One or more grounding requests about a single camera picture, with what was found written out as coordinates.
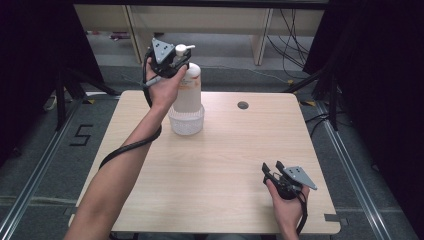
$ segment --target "wire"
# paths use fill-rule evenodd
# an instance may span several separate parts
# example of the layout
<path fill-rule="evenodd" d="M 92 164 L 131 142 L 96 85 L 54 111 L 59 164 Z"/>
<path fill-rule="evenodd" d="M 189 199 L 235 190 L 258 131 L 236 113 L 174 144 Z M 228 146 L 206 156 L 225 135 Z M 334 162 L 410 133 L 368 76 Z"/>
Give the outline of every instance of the wire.
<path fill-rule="evenodd" d="M 290 29 L 290 27 L 289 27 L 289 25 L 288 25 L 288 23 L 287 23 L 287 20 L 286 20 L 286 18 L 284 17 L 284 14 L 283 14 L 283 10 L 282 9 L 280 9 L 280 13 L 281 13 L 281 16 L 283 17 L 283 19 L 284 19 L 284 22 L 286 23 L 286 26 L 287 26 L 287 28 L 289 29 L 289 32 L 290 32 L 290 36 L 292 36 L 293 37 L 293 40 L 295 41 L 295 43 L 296 43 L 296 46 L 298 47 L 298 49 L 299 49 L 299 47 L 300 48 L 302 48 L 304 51 L 306 51 L 308 54 L 309 54 L 309 50 L 307 50 L 305 47 L 303 47 L 298 41 L 297 41 L 297 35 L 296 35 L 296 25 L 295 25 L 295 18 L 296 18 L 296 9 L 292 9 L 292 28 Z"/>
<path fill-rule="evenodd" d="M 283 50 L 281 50 L 280 48 L 278 48 L 277 47 L 277 45 L 275 45 L 274 44 L 274 42 L 272 42 L 271 41 L 271 39 L 270 39 L 270 37 L 269 36 L 267 36 L 267 38 L 268 38 L 268 41 L 271 43 L 271 45 L 272 45 L 272 47 L 277 51 L 277 53 L 279 53 L 281 56 L 283 56 L 283 61 L 282 61 L 282 63 L 283 63 L 283 71 L 284 71 L 284 73 L 286 73 L 289 77 L 291 77 L 291 78 L 296 78 L 296 79 L 305 79 L 305 78 L 302 78 L 302 77 L 296 77 L 296 76 L 293 76 L 293 75 L 291 75 L 290 73 L 288 73 L 287 72 L 287 70 L 286 70 L 286 67 L 285 67 L 285 64 L 284 64 L 284 60 L 287 58 L 289 61 L 291 61 L 292 63 L 294 63 L 294 64 L 296 64 L 298 67 L 300 67 L 300 68 L 303 68 L 303 65 L 301 64 L 301 63 L 299 63 L 298 61 L 296 61 L 296 59 L 294 59 L 293 57 L 291 57 L 291 56 L 289 56 L 286 52 L 285 52 L 285 50 L 283 51 Z"/>

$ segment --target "white jar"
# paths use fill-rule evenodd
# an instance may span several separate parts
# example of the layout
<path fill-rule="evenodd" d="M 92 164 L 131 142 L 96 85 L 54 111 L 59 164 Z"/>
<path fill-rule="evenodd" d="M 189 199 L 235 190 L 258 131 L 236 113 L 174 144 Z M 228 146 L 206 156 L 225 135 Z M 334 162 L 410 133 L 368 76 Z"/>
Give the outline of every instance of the white jar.
<path fill-rule="evenodd" d="M 181 80 L 178 97 L 168 112 L 172 130 L 180 135 L 192 135 L 203 128 L 205 110 L 201 99 L 201 70 L 190 63 Z"/>

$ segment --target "cable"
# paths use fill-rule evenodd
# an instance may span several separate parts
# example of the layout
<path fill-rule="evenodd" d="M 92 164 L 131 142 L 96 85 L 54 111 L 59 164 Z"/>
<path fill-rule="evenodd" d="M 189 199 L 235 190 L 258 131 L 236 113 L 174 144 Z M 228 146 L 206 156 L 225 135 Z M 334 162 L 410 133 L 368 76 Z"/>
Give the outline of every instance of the cable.
<path fill-rule="evenodd" d="M 278 48 L 270 39 L 269 36 L 267 36 L 268 41 L 271 43 L 272 47 L 277 51 L 277 53 L 279 53 L 281 56 L 283 56 L 283 71 L 284 73 L 286 73 L 289 77 L 291 78 L 296 78 L 296 79 L 305 79 L 305 78 L 301 78 L 301 77 L 296 77 L 296 76 L 292 76 L 291 74 L 289 74 L 286 70 L 285 64 L 284 64 L 284 60 L 285 58 L 287 58 L 289 61 L 291 61 L 292 63 L 296 64 L 298 67 L 303 68 L 303 65 L 301 63 L 299 63 L 298 61 L 296 61 L 293 57 L 287 55 L 287 53 L 285 53 L 285 51 L 282 51 L 280 48 Z"/>

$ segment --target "black cable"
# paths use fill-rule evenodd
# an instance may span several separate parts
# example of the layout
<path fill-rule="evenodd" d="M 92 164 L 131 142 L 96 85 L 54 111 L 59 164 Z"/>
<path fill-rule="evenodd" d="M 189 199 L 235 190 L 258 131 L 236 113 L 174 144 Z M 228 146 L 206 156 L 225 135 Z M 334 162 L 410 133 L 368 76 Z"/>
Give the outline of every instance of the black cable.
<path fill-rule="evenodd" d="M 299 200 L 300 207 L 302 208 L 302 219 L 300 220 L 299 225 L 296 228 L 297 235 L 300 235 L 300 232 L 302 231 L 303 227 L 305 226 L 306 220 L 308 219 L 307 200 L 303 192 L 300 192 L 300 194 L 302 194 L 305 201 L 302 200 L 299 194 L 296 194 L 296 198 Z"/>
<path fill-rule="evenodd" d="M 309 51 L 305 48 L 305 47 L 303 47 L 298 41 L 297 41 L 297 36 L 296 36 L 296 33 L 295 34 L 293 34 L 293 31 L 290 29 L 290 27 L 289 27 L 289 24 L 288 24 L 288 22 L 287 22 L 287 20 L 286 20 L 286 18 L 285 18 L 285 16 L 284 16 L 284 14 L 283 14 L 283 11 L 282 11 L 282 9 L 280 9 L 280 14 L 281 14 L 281 16 L 283 17 L 283 19 L 284 19 L 284 22 L 286 23 L 286 26 L 287 26 L 287 29 L 289 29 L 289 32 L 290 32 L 290 35 L 293 37 L 293 40 L 295 41 L 295 43 L 296 43 L 296 45 L 298 46 L 298 47 L 300 47 L 300 48 L 302 48 L 304 51 L 306 51 L 308 54 L 309 54 Z M 295 20 L 294 20 L 294 18 L 296 17 L 296 10 L 295 9 L 292 9 L 292 28 L 294 27 L 294 31 L 296 31 L 296 28 L 295 28 Z"/>
<path fill-rule="evenodd" d="M 272 47 L 279 53 L 281 56 L 288 58 L 291 62 L 296 64 L 298 67 L 303 67 L 303 65 L 298 62 L 296 59 L 294 59 L 292 56 L 285 53 L 283 50 L 281 50 L 272 40 L 269 36 L 267 36 L 269 42 L 271 43 Z"/>
<path fill-rule="evenodd" d="M 151 54 L 152 50 L 148 50 L 146 55 L 144 56 L 144 61 L 143 61 L 143 84 L 146 84 L 147 80 L 147 72 L 146 72 L 146 67 L 147 67 L 147 58 L 149 57 L 149 55 Z M 150 98 L 150 93 L 149 93 L 149 89 L 148 88 L 143 88 L 143 92 L 144 92 L 144 97 L 146 98 L 147 103 L 149 104 L 149 107 L 152 107 L 152 99 Z M 162 125 L 158 128 L 158 130 L 150 137 L 143 139 L 141 141 L 135 142 L 135 143 L 131 143 L 129 145 L 126 146 L 122 146 L 118 149 L 116 149 L 115 151 L 109 153 L 104 159 L 103 161 L 100 163 L 99 166 L 99 170 L 106 164 L 108 163 L 110 160 L 114 159 L 115 157 L 117 157 L 118 155 L 130 151 L 132 149 L 144 146 L 146 144 L 149 144 L 151 142 L 153 142 L 154 140 L 156 140 L 160 134 L 162 132 Z"/>
<path fill-rule="evenodd" d="M 302 61 L 303 64 L 305 64 L 306 62 L 306 58 L 305 56 L 303 56 L 303 53 L 301 51 L 301 44 L 297 41 L 297 34 L 296 34 L 296 9 L 292 9 L 292 29 L 291 29 L 291 35 L 293 37 L 294 42 L 296 43 L 297 46 L 297 52 L 299 54 L 299 57 Z"/>
<path fill-rule="evenodd" d="M 269 38 L 269 36 L 267 36 L 269 42 L 271 43 L 272 47 L 277 51 L 277 53 L 279 53 L 281 56 L 283 56 L 283 71 L 284 73 L 291 77 L 291 78 L 296 78 L 296 79 L 305 79 L 305 78 L 301 78 L 301 77 L 296 77 L 296 76 L 292 76 L 290 73 L 287 72 L 285 65 L 284 65 L 284 59 L 287 58 L 289 59 L 289 61 L 293 62 L 294 64 L 296 64 L 298 67 L 303 68 L 302 64 L 299 63 L 298 61 L 296 61 L 296 59 L 294 59 L 293 57 L 287 55 L 287 53 L 285 53 L 284 51 L 282 51 L 280 48 L 278 48 Z"/>

